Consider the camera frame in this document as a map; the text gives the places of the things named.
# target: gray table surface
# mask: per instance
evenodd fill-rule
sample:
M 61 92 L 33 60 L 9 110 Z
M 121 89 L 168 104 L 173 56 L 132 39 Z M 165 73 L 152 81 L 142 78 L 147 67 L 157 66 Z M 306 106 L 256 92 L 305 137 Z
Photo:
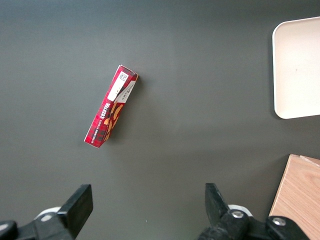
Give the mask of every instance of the gray table surface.
M 20 225 L 92 184 L 79 240 L 193 240 L 205 183 L 259 220 L 320 117 L 274 112 L 272 32 L 320 1 L 0 2 L 0 219 Z M 123 64 L 140 74 L 100 149 L 84 143 Z

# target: cardboard box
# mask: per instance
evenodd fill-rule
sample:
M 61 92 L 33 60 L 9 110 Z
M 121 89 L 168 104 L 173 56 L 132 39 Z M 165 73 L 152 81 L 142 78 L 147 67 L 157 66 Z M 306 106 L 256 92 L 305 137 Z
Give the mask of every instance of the cardboard box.
M 84 142 L 99 148 L 110 137 L 138 76 L 119 65 Z

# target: wooden block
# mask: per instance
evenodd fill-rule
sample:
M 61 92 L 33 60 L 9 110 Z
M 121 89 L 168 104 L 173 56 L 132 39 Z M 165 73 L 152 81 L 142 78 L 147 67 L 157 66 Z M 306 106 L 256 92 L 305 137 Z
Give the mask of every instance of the wooden block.
M 320 160 L 289 156 L 269 215 L 290 218 L 311 240 L 320 239 Z

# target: plastic tray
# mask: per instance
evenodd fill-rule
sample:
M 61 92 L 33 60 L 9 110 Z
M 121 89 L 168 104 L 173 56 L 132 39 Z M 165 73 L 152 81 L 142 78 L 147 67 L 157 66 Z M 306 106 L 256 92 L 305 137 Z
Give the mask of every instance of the plastic tray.
M 320 115 L 320 17 L 279 24 L 272 47 L 276 114 L 283 119 Z

